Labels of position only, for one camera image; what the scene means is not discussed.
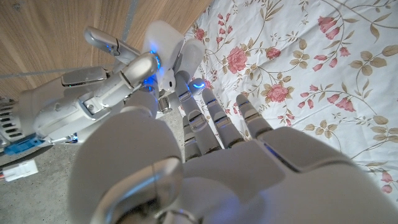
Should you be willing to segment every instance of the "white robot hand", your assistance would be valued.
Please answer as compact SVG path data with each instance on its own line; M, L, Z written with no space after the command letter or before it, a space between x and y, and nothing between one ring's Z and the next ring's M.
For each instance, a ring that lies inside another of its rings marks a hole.
M238 95L253 138L245 142L211 90L204 89L223 149L189 85L178 73L175 79L188 114L183 118L186 162L170 129L145 110L132 107L113 116L77 155L69 185L76 223L396 220L394 206L346 156L292 128L272 129Z

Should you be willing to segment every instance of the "metal joint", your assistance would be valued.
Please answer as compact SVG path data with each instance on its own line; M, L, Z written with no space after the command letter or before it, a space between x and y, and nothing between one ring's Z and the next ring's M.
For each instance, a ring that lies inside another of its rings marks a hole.
M169 210L165 211L158 217L158 221L161 224L199 224L200 222L188 211L183 209L180 210Z
M190 126L192 131L196 131L197 129L200 129L203 125L207 124L207 120L205 118L205 115L199 114L198 116L195 116L192 118L190 121Z
M183 93L182 95L180 95L178 98L180 99L180 102L184 102L189 100L192 97L192 93L191 91L186 91L185 93Z
M231 124L231 120L229 119L229 117L224 116L224 117L218 119L217 121L215 121L215 124L216 124L217 128L221 128L224 125Z

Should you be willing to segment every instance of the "blue led light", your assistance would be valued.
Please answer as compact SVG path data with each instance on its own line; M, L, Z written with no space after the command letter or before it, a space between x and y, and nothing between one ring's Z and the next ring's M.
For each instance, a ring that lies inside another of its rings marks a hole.
M155 50L151 50L149 53L155 54L156 51ZM156 61L157 61L157 69L160 69L160 59L159 59L158 56L155 56L155 58L156 58Z
M204 87L204 86L205 86L204 83L202 83L201 85L193 84L193 87L195 87L195 88L202 88L202 87Z
M157 61L157 69L160 69L160 59L158 56L155 57Z

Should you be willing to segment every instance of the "bed sheet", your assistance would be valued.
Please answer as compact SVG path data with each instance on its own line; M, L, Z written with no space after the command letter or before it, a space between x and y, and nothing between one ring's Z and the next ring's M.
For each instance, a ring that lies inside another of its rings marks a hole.
M215 0L185 37L205 45L195 77L245 138L240 93L274 128L346 154L398 205L397 1Z

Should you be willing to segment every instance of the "cable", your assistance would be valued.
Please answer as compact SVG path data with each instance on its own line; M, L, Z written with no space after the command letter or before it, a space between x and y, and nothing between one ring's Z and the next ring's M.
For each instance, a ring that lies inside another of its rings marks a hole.
M32 152L32 153L30 153L30 154L28 154L28 155L22 157L22 158L19 158L19 159L16 159L16 160L14 160L14 161L11 161L11 162L8 162L8 163L6 163L6 164L1 165L1 166L0 166L0 169L2 170L4 167L12 166L12 165L15 165L15 164L18 164L18 163L27 161L27 160L29 160L29 159L33 159L33 158L35 158L36 156L39 156L39 155L41 155L41 154L47 152L47 151L48 151L49 149L51 149L51 148L52 148L52 146L41 147L40 149L38 149L38 150L36 150L36 151L34 151L34 152Z

